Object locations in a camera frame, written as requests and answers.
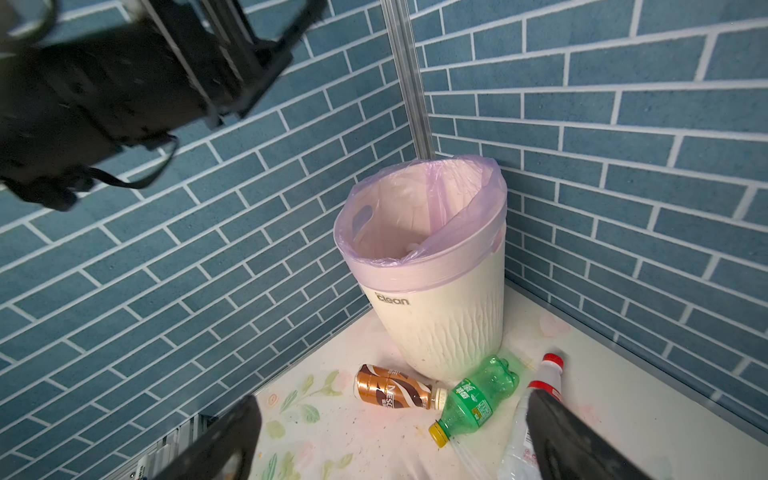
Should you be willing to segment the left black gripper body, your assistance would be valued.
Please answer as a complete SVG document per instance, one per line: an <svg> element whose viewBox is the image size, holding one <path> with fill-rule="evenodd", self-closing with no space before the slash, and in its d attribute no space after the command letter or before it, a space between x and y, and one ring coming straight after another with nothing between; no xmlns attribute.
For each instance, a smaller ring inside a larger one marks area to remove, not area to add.
<svg viewBox="0 0 768 480"><path fill-rule="evenodd" d="M68 210L128 147L179 146L176 130L244 118L292 63L326 10L307 1L276 39L255 35L236 1L143 1L136 20L49 45L60 5L22 29L1 5L1 181L17 198Z"/></svg>

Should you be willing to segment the green plastic bottle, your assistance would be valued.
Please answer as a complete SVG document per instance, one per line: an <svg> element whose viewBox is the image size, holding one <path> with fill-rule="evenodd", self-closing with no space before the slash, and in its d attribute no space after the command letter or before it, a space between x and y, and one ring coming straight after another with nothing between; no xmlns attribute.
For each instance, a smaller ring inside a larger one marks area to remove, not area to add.
<svg viewBox="0 0 768 480"><path fill-rule="evenodd" d="M440 418L429 427L437 447L445 447L457 436L476 433L519 384L520 377L507 359L496 355L484 359L448 392Z"/></svg>

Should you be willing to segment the white bottle red cap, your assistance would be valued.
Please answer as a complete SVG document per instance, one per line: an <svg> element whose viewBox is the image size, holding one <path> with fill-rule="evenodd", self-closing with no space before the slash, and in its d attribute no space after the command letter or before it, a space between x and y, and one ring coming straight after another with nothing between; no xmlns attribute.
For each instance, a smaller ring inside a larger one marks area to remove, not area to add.
<svg viewBox="0 0 768 480"><path fill-rule="evenodd" d="M539 461L544 459L536 446L535 426L541 398L562 400L564 360L560 354L546 353L528 383L513 415L513 428L497 470L497 479L541 479Z"/></svg>

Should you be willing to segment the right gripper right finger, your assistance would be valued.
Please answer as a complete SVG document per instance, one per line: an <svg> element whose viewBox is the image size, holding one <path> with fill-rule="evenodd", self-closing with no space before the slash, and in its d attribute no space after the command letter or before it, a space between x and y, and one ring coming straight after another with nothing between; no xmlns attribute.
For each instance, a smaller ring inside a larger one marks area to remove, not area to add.
<svg viewBox="0 0 768 480"><path fill-rule="evenodd" d="M650 479L560 401L541 398L535 416L544 480Z"/></svg>

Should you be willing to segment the brown coffee bottle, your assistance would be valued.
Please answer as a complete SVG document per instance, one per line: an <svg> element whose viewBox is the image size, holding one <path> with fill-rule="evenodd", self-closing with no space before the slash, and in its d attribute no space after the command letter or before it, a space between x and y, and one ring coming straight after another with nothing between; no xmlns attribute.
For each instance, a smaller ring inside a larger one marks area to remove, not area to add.
<svg viewBox="0 0 768 480"><path fill-rule="evenodd" d="M353 394L359 400L388 409L442 411L448 391L396 370L363 364L353 380Z"/></svg>

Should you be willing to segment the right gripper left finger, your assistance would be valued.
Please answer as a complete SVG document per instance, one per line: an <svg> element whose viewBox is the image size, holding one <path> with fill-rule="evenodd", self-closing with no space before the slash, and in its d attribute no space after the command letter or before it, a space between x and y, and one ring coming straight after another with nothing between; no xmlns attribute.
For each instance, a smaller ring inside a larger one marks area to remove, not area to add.
<svg viewBox="0 0 768 480"><path fill-rule="evenodd" d="M246 395L203 435L161 470L154 479L249 478L262 427L254 395Z"/></svg>

